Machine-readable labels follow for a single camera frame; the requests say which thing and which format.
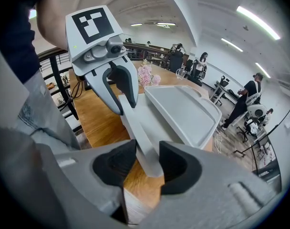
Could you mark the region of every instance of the wooden countertop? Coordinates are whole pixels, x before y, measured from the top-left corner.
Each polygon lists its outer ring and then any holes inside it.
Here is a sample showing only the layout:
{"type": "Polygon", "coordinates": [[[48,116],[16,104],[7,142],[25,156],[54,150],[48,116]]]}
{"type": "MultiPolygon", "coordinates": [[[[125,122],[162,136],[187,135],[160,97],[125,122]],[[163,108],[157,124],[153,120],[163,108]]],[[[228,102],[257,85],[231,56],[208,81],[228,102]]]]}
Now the wooden countertop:
{"type": "MultiPolygon", "coordinates": [[[[133,63],[138,68],[143,61],[133,61],[133,63]]],[[[176,75],[170,71],[152,65],[152,73],[161,76],[160,85],[189,85],[209,99],[207,90],[187,79],[177,79],[176,75]]],[[[72,91],[77,84],[77,79],[73,70],[69,70],[69,74],[72,91]]],[[[111,88],[116,96],[121,94],[115,85],[112,85],[111,88]]],[[[139,94],[141,93],[143,93],[142,87],[139,88],[139,94]]],[[[120,116],[113,113],[93,91],[85,91],[83,88],[82,95],[74,99],[74,105],[83,131],[92,147],[104,146],[130,139],[120,116]]],[[[211,152],[212,145],[213,139],[211,138],[205,150],[211,152]]],[[[124,188],[136,196],[141,202],[154,208],[160,200],[160,187],[163,184],[164,177],[147,177],[139,162],[136,160],[124,182],[124,188]]]]}

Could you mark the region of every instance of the woman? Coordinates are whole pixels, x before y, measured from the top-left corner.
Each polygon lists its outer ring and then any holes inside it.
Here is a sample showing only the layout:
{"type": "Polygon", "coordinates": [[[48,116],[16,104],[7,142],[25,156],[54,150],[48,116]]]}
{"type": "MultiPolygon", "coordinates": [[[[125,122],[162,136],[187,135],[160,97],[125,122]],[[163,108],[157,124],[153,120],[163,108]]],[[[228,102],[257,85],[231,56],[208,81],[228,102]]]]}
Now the woman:
{"type": "Polygon", "coordinates": [[[198,76],[203,71],[207,71],[207,56],[207,52],[201,55],[199,63],[196,65],[195,76],[198,76]]]}

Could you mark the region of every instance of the stand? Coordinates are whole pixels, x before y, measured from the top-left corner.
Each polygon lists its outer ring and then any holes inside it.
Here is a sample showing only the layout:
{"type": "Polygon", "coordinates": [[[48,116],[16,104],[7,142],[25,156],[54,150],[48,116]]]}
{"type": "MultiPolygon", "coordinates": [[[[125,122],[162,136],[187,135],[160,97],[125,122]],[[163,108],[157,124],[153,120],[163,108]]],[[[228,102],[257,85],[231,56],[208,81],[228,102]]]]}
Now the stand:
{"type": "Polygon", "coordinates": [[[269,133],[267,133],[266,135],[264,135],[261,139],[259,139],[255,144],[253,144],[252,146],[250,146],[250,147],[248,147],[247,149],[245,149],[244,151],[239,151],[239,150],[235,150],[234,152],[233,152],[233,154],[234,153],[240,153],[241,155],[242,155],[242,158],[244,157],[244,156],[246,156],[244,153],[247,151],[247,150],[249,150],[249,149],[251,149],[252,150],[252,154],[253,154],[253,157],[254,157],[254,161],[255,161],[255,167],[256,167],[256,173],[257,173],[257,175],[259,175],[259,172],[258,172],[258,165],[257,165],[257,163],[256,163],[256,158],[255,158],[255,154],[254,154],[254,151],[253,151],[253,146],[255,146],[256,144],[259,144],[259,142],[261,141],[261,140],[263,140],[265,137],[267,137],[267,136],[269,136],[277,127],[278,127],[279,125],[276,125],[271,131],[269,131],[269,133]]]}

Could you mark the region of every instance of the jeans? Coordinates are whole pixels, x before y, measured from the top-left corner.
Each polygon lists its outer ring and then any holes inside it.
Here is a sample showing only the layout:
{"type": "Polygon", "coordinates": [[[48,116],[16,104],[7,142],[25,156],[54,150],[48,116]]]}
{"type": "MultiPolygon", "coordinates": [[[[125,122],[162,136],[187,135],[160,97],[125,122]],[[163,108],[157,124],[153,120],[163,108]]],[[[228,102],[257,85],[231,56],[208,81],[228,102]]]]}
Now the jeans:
{"type": "Polygon", "coordinates": [[[73,130],[55,105],[40,71],[24,86],[30,95],[14,129],[31,136],[36,143],[48,145],[54,154],[80,150],[73,130]]]}

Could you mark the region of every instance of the man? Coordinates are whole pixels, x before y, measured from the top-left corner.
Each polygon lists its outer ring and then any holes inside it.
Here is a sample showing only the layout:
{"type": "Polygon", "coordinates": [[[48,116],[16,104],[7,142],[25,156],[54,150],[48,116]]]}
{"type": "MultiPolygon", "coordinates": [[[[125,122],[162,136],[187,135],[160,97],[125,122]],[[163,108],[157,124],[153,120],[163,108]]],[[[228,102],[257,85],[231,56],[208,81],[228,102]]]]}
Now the man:
{"type": "Polygon", "coordinates": [[[268,122],[269,120],[271,119],[271,114],[273,113],[273,109],[269,109],[267,112],[266,112],[266,115],[259,118],[259,122],[260,123],[263,123],[263,126],[266,126],[268,125],[268,122]]]}
{"type": "Polygon", "coordinates": [[[263,80],[263,75],[261,73],[257,73],[256,75],[253,76],[254,81],[249,81],[245,85],[244,90],[239,90],[238,95],[242,95],[236,105],[234,110],[232,111],[230,117],[226,119],[224,122],[220,122],[221,128],[223,130],[226,130],[228,126],[240,115],[242,115],[244,112],[247,111],[247,105],[246,105],[246,100],[247,98],[251,97],[252,95],[259,93],[261,91],[261,81],[263,80]]]}
{"type": "Polygon", "coordinates": [[[39,59],[32,45],[29,13],[34,6],[41,35],[53,45],[67,50],[65,18],[60,0],[13,0],[9,9],[0,8],[0,51],[17,78],[29,91],[15,129],[29,134],[37,143],[55,146],[61,141],[65,149],[80,149],[77,139],[54,104],[39,71],[39,59]]]}

